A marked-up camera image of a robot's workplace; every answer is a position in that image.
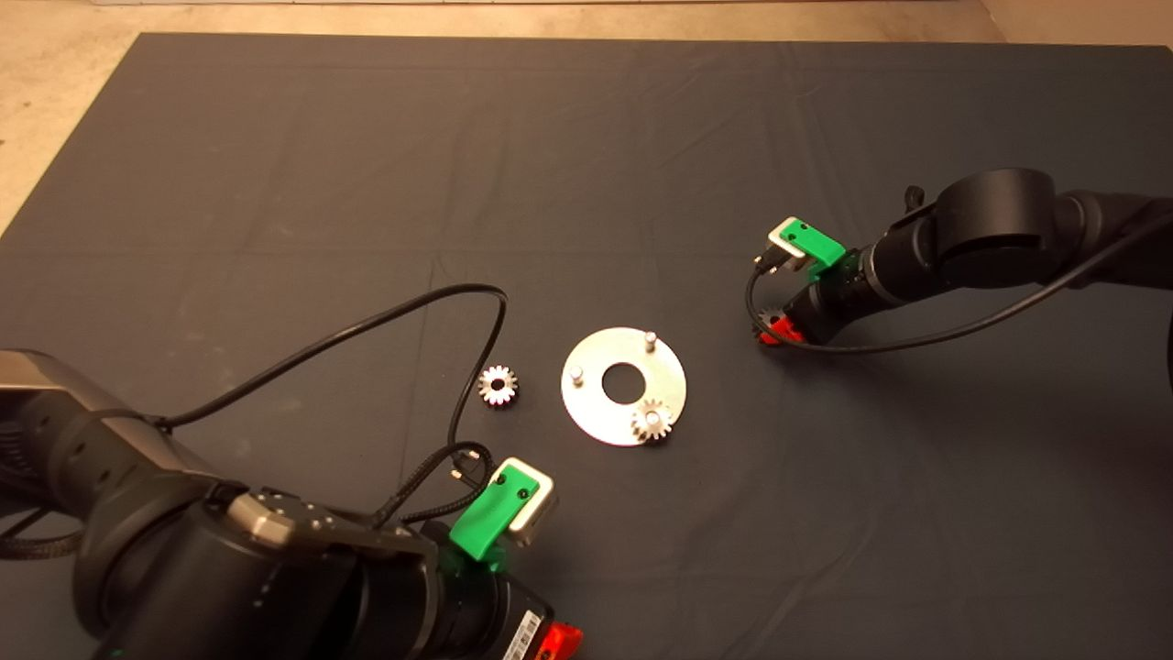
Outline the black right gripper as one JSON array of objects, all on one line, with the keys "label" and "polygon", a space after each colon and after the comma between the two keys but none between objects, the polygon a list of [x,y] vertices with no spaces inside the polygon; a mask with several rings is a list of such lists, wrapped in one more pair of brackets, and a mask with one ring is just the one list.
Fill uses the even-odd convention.
[{"label": "black right gripper", "polygon": [[829,343],[867,317],[865,275],[825,275],[791,298],[786,314],[769,313],[774,343]]}]

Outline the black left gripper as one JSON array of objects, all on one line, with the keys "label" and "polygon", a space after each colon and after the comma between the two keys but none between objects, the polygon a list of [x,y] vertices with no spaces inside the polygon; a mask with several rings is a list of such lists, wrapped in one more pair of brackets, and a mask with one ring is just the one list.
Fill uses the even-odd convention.
[{"label": "black left gripper", "polygon": [[510,574],[448,576],[440,585],[428,659],[568,660],[584,640],[582,630],[552,622],[552,605]]}]

